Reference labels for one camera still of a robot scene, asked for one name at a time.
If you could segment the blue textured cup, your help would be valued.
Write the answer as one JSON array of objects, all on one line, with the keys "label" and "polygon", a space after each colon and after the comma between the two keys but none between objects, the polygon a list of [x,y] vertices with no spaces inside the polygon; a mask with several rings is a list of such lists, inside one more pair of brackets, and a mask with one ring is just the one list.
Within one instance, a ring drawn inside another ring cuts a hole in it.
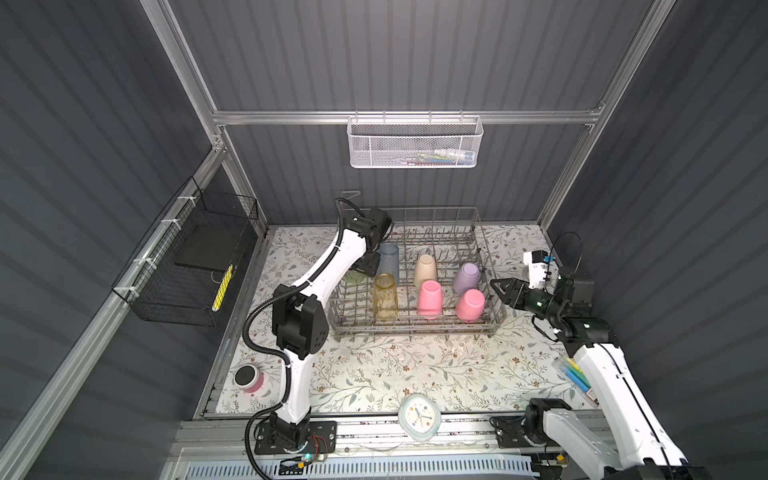
[{"label": "blue textured cup", "polygon": [[399,269],[400,269],[400,257],[399,247],[396,243],[386,242],[379,246],[378,253],[380,254],[379,265],[377,274],[389,274],[394,280],[395,284],[399,284]]}]

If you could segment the yellow transparent cup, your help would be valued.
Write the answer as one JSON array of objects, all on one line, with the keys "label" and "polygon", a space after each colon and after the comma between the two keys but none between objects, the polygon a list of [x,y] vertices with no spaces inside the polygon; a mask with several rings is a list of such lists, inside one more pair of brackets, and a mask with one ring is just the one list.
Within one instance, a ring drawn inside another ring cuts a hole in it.
[{"label": "yellow transparent cup", "polygon": [[376,320],[386,321],[398,316],[397,284],[393,275],[381,273],[375,277],[373,302],[374,318]]}]

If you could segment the purple cup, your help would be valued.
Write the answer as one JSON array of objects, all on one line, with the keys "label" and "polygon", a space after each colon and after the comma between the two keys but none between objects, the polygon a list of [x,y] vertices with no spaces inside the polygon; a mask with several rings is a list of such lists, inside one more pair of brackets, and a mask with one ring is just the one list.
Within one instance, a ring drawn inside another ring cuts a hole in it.
[{"label": "purple cup", "polygon": [[477,288],[480,278],[481,270],[475,263],[463,263],[454,276],[453,289],[458,295],[464,295]]}]

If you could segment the pink cup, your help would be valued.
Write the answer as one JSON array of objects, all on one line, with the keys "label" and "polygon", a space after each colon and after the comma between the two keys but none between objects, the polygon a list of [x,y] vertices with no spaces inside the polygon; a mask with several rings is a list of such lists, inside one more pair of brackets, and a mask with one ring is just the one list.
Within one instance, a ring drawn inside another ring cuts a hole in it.
[{"label": "pink cup", "polygon": [[436,280],[425,280],[420,288],[417,313],[427,320],[435,320],[443,312],[443,290]]},{"label": "pink cup", "polygon": [[485,309],[485,295],[478,289],[467,290],[459,300],[455,312],[458,319],[464,323],[480,321]]}]

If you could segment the beige cup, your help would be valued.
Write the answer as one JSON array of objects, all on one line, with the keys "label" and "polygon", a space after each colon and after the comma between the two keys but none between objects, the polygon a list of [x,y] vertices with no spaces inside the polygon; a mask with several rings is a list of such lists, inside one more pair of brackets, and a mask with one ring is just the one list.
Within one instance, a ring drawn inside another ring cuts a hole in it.
[{"label": "beige cup", "polygon": [[431,254],[421,254],[414,270],[414,286],[420,289],[428,280],[437,280],[437,264]]}]

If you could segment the green transparent cup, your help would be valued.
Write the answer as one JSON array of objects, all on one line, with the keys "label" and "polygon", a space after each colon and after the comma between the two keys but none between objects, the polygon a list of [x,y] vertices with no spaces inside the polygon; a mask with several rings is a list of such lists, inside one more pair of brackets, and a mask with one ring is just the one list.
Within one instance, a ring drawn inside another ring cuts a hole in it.
[{"label": "green transparent cup", "polygon": [[346,272],[346,274],[343,276],[343,281],[352,286],[357,286],[361,284],[365,284],[367,282],[367,276],[363,273],[349,270]]}]

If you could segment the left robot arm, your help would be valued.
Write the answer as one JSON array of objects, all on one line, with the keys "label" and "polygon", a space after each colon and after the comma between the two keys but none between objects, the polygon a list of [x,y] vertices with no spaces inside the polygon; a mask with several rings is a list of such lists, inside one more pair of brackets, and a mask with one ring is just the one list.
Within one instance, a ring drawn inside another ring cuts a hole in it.
[{"label": "left robot arm", "polygon": [[[244,431],[248,461],[262,479],[269,475],[257,463],[252,446],[256,422],[267,420],[277,443],[291,451],[299,450],[307,441],[312,360],[329,334],[327,301],[349,270],[355,268],[369,277],[374,276],[380,261],[380,244],[388,239],[394,225],[391,216],[380,208],[365,213],[342,197],[336,198],[334,205],[337,231],[325,252],[292,285],[279,285],[271,298],[251,310],[242,327],[241,337],[246,347],[275,356],[283,363],[280,400],[253,414]],[[257,344],[250,332],[253,321],[267,308],[271,310],[274,348]]]}]

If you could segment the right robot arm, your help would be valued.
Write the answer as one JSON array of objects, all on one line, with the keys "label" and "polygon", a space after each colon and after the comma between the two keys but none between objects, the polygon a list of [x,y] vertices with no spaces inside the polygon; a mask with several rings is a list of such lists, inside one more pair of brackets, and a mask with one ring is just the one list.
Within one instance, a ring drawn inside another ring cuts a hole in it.
[{"label": "right robot arm", "polygon": [[560,276],[553,292],[533,289],[516,278],[490,283],[506,305],[529,312],[551,326],[592,390],[613,435],[609,447],[587,428],[563,400],[530,400],[514,438],[531,446],[560,446],[590,479],[709,479],[703,466],[689,462],[654,414],[634,380],[611,327],[574,300],[572,278]]}]

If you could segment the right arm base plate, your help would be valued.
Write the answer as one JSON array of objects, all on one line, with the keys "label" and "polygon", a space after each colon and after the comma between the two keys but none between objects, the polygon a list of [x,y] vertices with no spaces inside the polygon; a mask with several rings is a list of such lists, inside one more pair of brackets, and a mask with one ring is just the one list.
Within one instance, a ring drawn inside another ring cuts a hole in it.
[{"label": "right arm base plate", "polygon": [[524,415],[491,416],[489,423],[499,448],[538,447],[527,435]]}]

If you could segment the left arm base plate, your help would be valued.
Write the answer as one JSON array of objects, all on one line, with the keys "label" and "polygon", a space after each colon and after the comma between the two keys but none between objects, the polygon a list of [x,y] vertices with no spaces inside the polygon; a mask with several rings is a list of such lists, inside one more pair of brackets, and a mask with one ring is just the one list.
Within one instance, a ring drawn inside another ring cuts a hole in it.
[{"label": "left arm base plate", "polygon": [[335,421],[311,421],[302,440],[294,445],[279,434],[269,421],[265,421],[257,426],[253,434],[253,452],[256,455],[334,453],[337,427]]}]

